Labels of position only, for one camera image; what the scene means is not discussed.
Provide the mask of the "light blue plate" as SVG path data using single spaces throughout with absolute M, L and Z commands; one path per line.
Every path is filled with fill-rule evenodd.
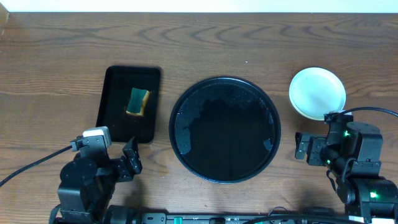
M 289 99 L 302 116 L 322 121 L 325 114 L 343 110 L 346 90 L 334 73 L 320 67 L 309 67 L 293 77 Z

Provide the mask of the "yellow green scrub sponge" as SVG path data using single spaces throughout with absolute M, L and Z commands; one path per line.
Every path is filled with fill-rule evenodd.
M 144 116 L 146 105 L 149 101 L 150 91 L 133 88 L 127 105 L 126 113 L 130 116 Z

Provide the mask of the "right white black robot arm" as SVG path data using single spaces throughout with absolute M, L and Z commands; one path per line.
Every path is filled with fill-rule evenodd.
M 333 190 L 345 214 L 397 220 L 397 185 L 380 176 L 383 138 L 370 124 L 350 121 L 330 123 L 327 136 L 297 132 L 296 159 L 310 166 L 325 166 L 334 175 Z

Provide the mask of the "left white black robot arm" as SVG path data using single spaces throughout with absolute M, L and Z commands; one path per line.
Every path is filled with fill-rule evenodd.
M 60 204 L 49 223 L 141 223 L 138 210 L 109 204 L 116 184 L 142 171 L 137 140 L 131 138 L 116 159 L 109 157 L 104 136 L 78 136 L 71 147 L 77 155 L 60 172 Z

